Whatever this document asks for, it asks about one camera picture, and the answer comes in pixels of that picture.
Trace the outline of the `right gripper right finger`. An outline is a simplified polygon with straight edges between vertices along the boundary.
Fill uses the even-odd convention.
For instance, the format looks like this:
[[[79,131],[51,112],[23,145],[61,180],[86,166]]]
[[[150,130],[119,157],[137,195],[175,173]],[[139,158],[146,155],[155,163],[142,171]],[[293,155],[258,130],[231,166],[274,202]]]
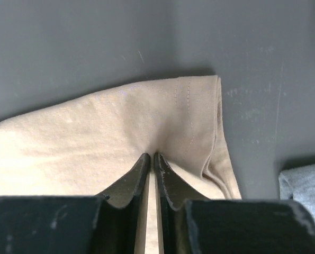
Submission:
[[[162,153],[154,154],[158,233],[163,253],[212,253],[212,201],[174,172]]]

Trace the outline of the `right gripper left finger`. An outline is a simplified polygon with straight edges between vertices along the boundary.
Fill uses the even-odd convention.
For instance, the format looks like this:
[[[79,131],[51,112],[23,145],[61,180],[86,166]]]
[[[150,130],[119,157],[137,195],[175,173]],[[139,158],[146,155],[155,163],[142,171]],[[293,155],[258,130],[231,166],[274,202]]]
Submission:
[[[102,198],[93,234],[94,253],[144,253],[150,155],[98,194]]]

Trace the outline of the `beige t shirt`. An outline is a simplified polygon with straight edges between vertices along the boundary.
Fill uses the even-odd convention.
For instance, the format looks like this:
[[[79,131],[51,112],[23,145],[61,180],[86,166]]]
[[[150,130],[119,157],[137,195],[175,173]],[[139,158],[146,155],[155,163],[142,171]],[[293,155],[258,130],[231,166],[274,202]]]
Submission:
[[[162,153],[205,197],[241,197],[218,76],[142,81],[0,122],[0,253],[94,253],[100,192]]]

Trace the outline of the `grey t shirt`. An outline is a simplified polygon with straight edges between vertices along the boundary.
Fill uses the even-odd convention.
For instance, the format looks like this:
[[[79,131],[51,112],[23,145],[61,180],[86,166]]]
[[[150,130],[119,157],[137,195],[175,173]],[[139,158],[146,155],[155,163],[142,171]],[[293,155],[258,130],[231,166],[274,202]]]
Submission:
[[[280,199],[299,202],[315,220],[315,164],[283,170],[278,182]]]

